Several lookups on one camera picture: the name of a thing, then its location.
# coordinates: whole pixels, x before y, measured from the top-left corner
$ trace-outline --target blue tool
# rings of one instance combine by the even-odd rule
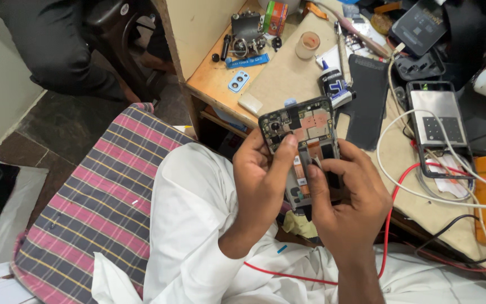
[[[233,61],[231,58],[226,58],[226,67],[229,69],[234,69],[234,68],[244,68],[247,66],[257,66],[262,63],[269,62],[269,55],[267,53],[258,55],[258,56],[253,56],[250,58],[246,59],[240,59]]]

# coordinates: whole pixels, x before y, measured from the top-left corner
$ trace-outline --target cardboard sheet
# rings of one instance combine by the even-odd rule
[[[341,3],[329,0],[330,5],[342,11]],[[251,83],[238,103],[256,117],[284,107],[284,100],[295,98],[298,102],[320,96],[316,84],[322,69],[313,58],[304,60],[295,54],[295,45],[306,31],[313,31],[320,37],[320,46],[316,51],[320,55],[337,44],[332,14],[329,21],[309,13],[297,30],[279,49],[275,57],[267,63],[258,77]]]

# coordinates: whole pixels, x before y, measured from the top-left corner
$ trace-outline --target disassembled phone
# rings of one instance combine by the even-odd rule
[[[298,155],[286,180],[286,197],[292,209],[310,205],[307,166],[327,158],[340,158],[339,144],[333,127],[335,112],[328,97],[318,97],[262,115],[258,125],[272,154],[288,134],[298,139]],[[326,172],[332,201],[341,199],[342,179]]]

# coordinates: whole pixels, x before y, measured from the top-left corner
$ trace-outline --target dark floor tile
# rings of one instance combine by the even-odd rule
[[[178,84],[168,83],[160,93],[160,102],[154,115],[172,126],[191,126],[185,98]]]
[[[48,172],[48,175],[46,176],[44,186],[40,191],[35,207],[31,212],[28,228],[33,225],[39,214],[44,210],[44,207],[46,207],[56,192],[63,186],[74,169],[76,169],[76,165],[71,164],[55,153],[48,151],[46,156],[44,156],[37,165],[37,168],[46,168],[49,169],[50,172]]]
[[[12,132],[0,145],[0,161],[34,167],[48,150],[25,136]]]
[[[21,121],[18,132],[79,164],[111,122],[72,96],[48,92]]]
[[[116,119],[129,106],[126,102],[104,100],[91,96],[75,96],[75,98],[109,121]]]

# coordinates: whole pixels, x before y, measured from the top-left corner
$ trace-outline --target white kurta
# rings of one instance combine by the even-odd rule
[[[179,147],[158,169],[151,205],[151,256],[144,303],[338,303],[332,285],[274,276],[243,265],[337,281],[331,253],[274,239],[277,224],[244,259],[224,256],[218,238],[238,210],[232,164],[199,144]],[[284,245],[286,249],[278,252]],[[382,246],[376,246],[377,271]],[[390,244],[380,286],[392,303],[486,303],[478,274],[419,259]]]

